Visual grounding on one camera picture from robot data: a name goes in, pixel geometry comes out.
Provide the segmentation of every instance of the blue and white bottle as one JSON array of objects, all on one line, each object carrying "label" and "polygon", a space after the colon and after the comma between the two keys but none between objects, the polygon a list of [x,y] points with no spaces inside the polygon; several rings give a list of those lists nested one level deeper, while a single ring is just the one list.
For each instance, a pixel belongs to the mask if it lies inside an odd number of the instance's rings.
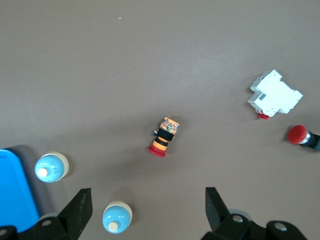
[{"label": "blue and white bottle", "polygon": [[103,212],[103,227],[111,234],[125,231],[132,219],[131,208],[122,201],[111,202]]},{"label": "blue and white bottle", "polygon": [[34,167],[36,177],[45,183],[59,181],[67,175],[68,171],[68,160],[60,152],[49,152],[43,155]]}]

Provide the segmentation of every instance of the gray floor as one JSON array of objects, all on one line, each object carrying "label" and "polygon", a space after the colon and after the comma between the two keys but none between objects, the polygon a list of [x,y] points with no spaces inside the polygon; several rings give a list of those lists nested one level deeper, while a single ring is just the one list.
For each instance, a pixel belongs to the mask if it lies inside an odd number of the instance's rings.
[{"label": "gray floor", "polygon": [[[198,240],[212,186],[259,225],[319,239],[320,153],[285,139],[320,133],[319,13],[318,0],[1,0],[0,147],[31,172],[47,151],[69,157],[61,181],[29,178],[43,214],[92,188],[81,240]],[[249,86],[272,69],[304,97],[258,120]],[[165,116],[180,129],[158,158]],[[112,200],[133,208],[121,235],[102,226]]]}]

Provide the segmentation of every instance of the red cap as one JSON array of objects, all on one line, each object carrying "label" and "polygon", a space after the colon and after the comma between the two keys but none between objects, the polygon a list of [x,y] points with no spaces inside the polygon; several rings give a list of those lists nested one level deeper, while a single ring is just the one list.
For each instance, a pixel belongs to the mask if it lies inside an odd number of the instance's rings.
[{"label": "red cap", "polygon": [[288,133],[288,140],[292,144],[299,144],[306,138],[307,132],[307,129],[302,125],[294,126]]},{"label": "red cap", "polygon": [[265,114],[262,114],[262,113],[258,113],[258,117],[260,119],[265,119],[265,120],[268,120],[269,119],[269,116],[268,115],[265,115]]},{"label": "red cap", "polygon": [[166,151],[160,150],[159,148],[155,147],[153,144],[150,147],[148,147],[148,150],[150,153],[158,157],[164,158],[166,156]]}]

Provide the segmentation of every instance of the blue plastic container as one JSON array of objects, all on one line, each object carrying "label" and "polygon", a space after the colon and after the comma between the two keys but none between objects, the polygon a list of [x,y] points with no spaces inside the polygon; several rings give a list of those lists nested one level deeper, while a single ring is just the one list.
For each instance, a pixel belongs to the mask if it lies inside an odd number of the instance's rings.
[{"label": "blue plastic container", "polygon": [[60,152],[50,152],[43,155],[34,166],[36,177],[45,183],[59,181],[67,175],[68,171],[68,160]]},{"label": "blue plastic container", "polygon": [[129,227],[131,219],[131,208],[122,201],[114,201],[104,210],[102,224],[109,233],[120,234]]},{"label": "blue plastic container", "polygon": [[15,226],[20,233],[39,220],[20,159],[6,149],[0,149],[0,189],[0,226]]}]

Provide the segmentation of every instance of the white plastic device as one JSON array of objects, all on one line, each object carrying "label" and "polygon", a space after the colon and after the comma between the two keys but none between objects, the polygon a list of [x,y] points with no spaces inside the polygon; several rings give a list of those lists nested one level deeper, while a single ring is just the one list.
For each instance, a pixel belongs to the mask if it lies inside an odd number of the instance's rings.
[{"label": "white plastic device", "polygon": [[248,103],[258,114],[273,117],[276,113],[287,114],[303,95],[291,89],[282,81],[282,75],[276,70],[266,71],[255,80],[250,89],[254,92]]}]

